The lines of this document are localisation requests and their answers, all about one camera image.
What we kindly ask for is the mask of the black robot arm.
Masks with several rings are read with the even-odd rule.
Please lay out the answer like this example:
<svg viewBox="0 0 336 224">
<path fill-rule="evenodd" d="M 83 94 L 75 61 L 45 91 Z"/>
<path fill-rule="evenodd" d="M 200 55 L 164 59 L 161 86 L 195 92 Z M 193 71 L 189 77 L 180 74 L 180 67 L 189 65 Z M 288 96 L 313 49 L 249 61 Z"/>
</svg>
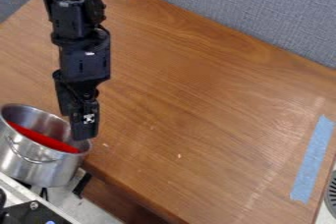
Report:
<svg viewBox="0 0 336 224">
<path fill-rule="evenodd" d="M 59 49 L 52 73 L 59 110 L 69 120 L 72 138 L 99 134 L 99 85 L 111 79 L 112 41 L 103 27 L 103 0 L 43 0 L 52 24 L 51 42 Z"/>
</svg>

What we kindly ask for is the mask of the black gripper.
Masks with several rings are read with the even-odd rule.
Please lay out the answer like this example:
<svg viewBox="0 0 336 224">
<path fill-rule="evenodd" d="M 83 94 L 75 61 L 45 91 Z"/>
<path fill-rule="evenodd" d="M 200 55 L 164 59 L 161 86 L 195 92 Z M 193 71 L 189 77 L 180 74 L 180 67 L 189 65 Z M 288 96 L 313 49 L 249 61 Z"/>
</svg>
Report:
<svg viewBox="0 0 336 224">
<path fill-rule="evenodd" d="M 111 78 L 111 33 L 103 27 L 81 38 L 53 32 L 51 41 L 59 47 L 52 79 L 60 114 L 69 116 L 72 138 L 88 140 L 97 136 L 100 125 L 96 84 Z"/>
</svg>

